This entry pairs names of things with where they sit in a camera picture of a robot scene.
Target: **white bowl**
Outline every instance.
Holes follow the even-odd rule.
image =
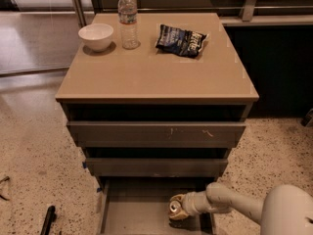
[[[84,44],[95,52],[106,50],[112,43],[114,29],[105,23],[93,23],[78,31]]]

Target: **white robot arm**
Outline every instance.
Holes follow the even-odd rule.
[[[292,185],[273,188],[263,202],[214,182],[203,192],[172,197],[169,218],[179,220],[206,212],[224,213],[231,208],[258,223],[261,235],[313,234],[313,198]]]

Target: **speckled floor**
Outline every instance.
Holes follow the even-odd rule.
[[[56,206],[50,234],[96,234],[98,183],[84,169],[55,94],[64,73],[0,78],[0,234],[38,234],[46,210]],[[298,118],[249,118],[219,182],[263,199],[279,184],[313,196],[313,128]],[[218,235],[256,235],[259,226],[232,211],[215,214]]]

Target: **closed drawer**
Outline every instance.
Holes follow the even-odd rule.
[[[246,125],[242,122],[69,121],[79,147],[234,148]]]
[[[218,177],[227,163],[210,159],[86,159],[96,176]]]

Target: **clear plastic bottle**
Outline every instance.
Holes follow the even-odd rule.
[[[118,1],[119,27],[122,46],[125,49],[138,47],[137,39],[137,3],[135,0]]]

